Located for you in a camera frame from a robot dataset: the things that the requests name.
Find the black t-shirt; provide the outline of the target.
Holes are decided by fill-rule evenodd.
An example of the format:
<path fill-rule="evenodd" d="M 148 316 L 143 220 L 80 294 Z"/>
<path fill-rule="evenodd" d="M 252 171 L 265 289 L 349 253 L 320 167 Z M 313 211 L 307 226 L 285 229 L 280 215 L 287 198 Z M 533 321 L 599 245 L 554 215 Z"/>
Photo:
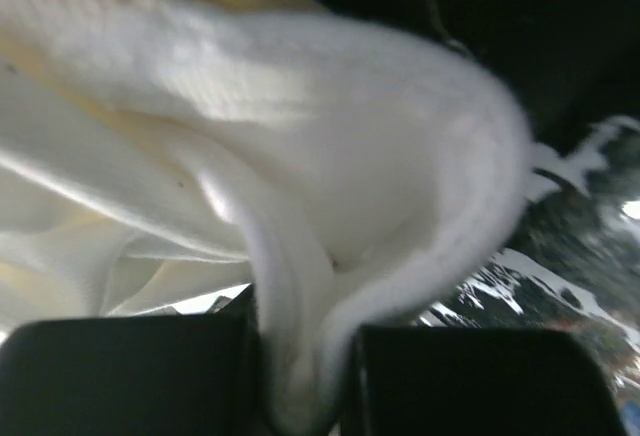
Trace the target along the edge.
<path fill-rule="evenodd" d="M 503 79 L 535 133 L 566 148 L 639 114 L 639 0 L 322 0 L 461 52 Z"/>

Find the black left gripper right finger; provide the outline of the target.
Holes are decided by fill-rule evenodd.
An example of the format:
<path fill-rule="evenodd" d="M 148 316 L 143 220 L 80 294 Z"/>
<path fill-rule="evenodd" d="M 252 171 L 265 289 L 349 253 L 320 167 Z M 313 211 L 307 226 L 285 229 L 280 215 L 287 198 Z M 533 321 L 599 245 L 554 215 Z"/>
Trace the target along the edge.
<path fill-rule="evenodd" d="M 362 328 L 344 435 L 622 435 L 602 372 L 566 333 Z"/>

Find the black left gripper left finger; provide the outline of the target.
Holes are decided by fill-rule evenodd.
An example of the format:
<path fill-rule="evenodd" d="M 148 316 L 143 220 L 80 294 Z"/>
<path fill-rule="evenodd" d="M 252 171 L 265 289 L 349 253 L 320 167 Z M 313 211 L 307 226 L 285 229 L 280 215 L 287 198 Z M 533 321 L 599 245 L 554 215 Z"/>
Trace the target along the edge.
<path fill-rule="evenodd" d="M 253 290 L 213 313 L 37 321 L 1 346 L 4 435 L 252 435 Z"/>

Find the white t-shirt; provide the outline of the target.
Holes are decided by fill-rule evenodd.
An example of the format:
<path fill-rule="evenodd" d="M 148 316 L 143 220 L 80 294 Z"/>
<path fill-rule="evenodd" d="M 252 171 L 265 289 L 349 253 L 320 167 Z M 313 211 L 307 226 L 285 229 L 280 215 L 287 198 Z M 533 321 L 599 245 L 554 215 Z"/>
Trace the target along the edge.
<path fill-rule="evenodd" d="M 359 326 L 479 269 L 526 203 L 509 88 L 438 44 L 203 0 L 1 0 L 1 328 L 255 286 L 264 402 L 329 430 Z"/>

